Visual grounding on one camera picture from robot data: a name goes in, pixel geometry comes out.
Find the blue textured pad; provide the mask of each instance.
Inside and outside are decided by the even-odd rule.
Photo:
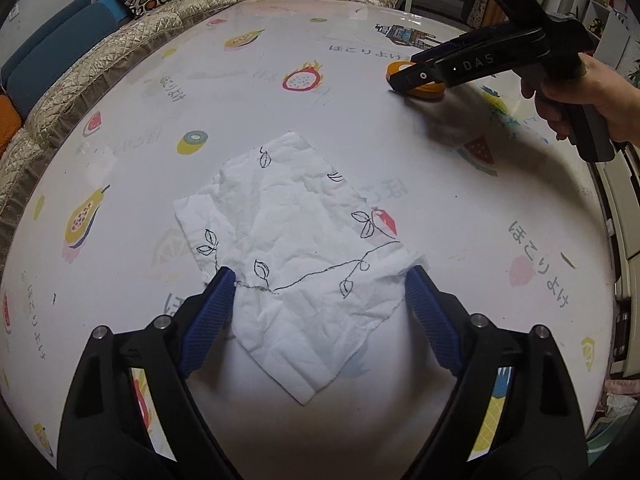
[[[440,366],[458,377],[465,367],[460,351],[460,336],[443,310],[438,291],[432,289],[414,267],[406,274],[404,294],[407,304],[414,310],[427,335]]]
[[[204,299],[180,343],[178,371],[185,379],[204,363],[213,340],[231,314],[235,294],[236,275],[228,270]]]

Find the wall outlet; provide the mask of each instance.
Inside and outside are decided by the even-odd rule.
[[[20,12],[20,10],[18,9],[18,4],[15,4],[14,8],[9,11],[9,21],[14,19],[18,15],[18,12]]]

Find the crumpled white cloth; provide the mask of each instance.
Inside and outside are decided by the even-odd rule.
[[[174,209],[205,282],[236,273],[234,335],[301,404],[392,314],[421,260],[293,132],[226,162]]]

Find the blue gripper pad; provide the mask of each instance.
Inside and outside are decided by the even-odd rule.
[[[231,314],[235,294],[236,274],[227,269],[215,288],[209,291],[180,342],[178,371],[185,379],[204,363],[213,340]]]
[[[462,338],[456,328],[456,325],[459,325],[456,321],[460,320],[460,310],[457,306],[462,309],[463,315],[466,314],[460,302],[455,296],[440,292],[421,266],[415,266],[407,272],[404,295],[407,305],[413,309],[427,335],[440,366],[459,377],[464,371],[465,362],[461,349]],[[452,305],[451,298],[457,306]],[[449,306],[453,307],[454,312],[446,311]]]

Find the dragon fruit print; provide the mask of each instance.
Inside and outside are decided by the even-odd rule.
[[[322,76],[318,72],[321,66],[317,61],[313,64],[305,63],[301,69],[287,74],[282,81],[282,87],[294,92],[306,92],[318,88],[322,82]]]

